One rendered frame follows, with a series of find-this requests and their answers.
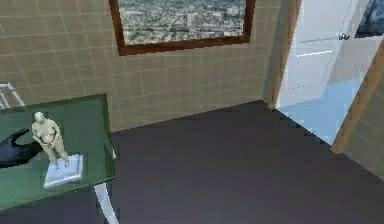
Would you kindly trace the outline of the brown framed city picture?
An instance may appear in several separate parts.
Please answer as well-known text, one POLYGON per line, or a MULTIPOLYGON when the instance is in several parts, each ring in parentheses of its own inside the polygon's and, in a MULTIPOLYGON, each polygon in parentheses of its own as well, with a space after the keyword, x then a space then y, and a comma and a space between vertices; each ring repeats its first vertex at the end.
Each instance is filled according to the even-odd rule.
POLYGON ((257 0, 108 0, 121 56, 250 41, 257 0))

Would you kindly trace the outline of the green glass top table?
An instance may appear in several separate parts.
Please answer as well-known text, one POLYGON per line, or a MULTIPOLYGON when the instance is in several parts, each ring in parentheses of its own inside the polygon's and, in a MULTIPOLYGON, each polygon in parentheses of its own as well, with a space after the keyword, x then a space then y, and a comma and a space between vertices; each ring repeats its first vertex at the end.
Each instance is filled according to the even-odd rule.
POLYGON ((10 107, 4 96, 6 90, 18 95, 11 84, 0 84, 0 142, 21 129, 28 132, 16 140, 18 144, 35 141, 31 128, 34 113, 43 112, 60 127, 66 152, 83 156, 83 173, 78 181, 44 189, 49 160, 43 149, 24 165, 0 169, 0 214, 92 186, 108 224, 119 224, 106 187, 115 178, 107 96, 97 94, 29 106, 20 102, 17 107, 10 107))

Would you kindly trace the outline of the white room door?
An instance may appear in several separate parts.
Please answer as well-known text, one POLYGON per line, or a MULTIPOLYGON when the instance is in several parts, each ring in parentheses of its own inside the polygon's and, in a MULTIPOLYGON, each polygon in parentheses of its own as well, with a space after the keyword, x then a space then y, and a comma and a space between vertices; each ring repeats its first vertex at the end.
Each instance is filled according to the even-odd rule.
POLYGON ((362 78, 384 40, 355 38, 369 0, 302 0, 278 108, 315 100, 331 82, 362 78), (339 40, 339 35, 350 35, 339 40))

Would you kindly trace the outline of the cream human figure statue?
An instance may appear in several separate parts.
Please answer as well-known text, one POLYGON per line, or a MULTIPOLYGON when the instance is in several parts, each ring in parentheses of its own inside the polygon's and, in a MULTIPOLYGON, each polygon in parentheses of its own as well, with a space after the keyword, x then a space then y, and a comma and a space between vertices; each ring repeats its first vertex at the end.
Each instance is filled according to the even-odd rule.
POLYGON ((49 159, 43 188, 80 180, 83 173, 83 156, 69 155, 66 152, 58 124, 46 118, 43 112, 35 112, 31 128, 33 139, 39 143, 49 159))

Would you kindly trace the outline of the black hand shaped sculpture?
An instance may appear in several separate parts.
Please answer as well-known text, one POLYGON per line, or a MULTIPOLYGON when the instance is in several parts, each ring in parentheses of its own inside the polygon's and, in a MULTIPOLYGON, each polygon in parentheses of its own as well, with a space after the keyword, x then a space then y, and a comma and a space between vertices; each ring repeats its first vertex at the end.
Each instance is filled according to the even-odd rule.
POLYGON ((16 142, 27 132, 28 129, 21 129, 0 142, 0 169, 24 165, 42 151, 42 147, 36 141, 28 144, 16 142))

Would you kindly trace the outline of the dark framed wall picture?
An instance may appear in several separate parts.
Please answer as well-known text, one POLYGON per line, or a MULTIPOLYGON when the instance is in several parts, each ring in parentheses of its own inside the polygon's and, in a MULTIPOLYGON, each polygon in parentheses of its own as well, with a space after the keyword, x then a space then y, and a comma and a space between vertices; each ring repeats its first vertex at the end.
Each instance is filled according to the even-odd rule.
POLYGON ((384 34, 384 0, 369 0, 355 38, 382 36, 384 34))

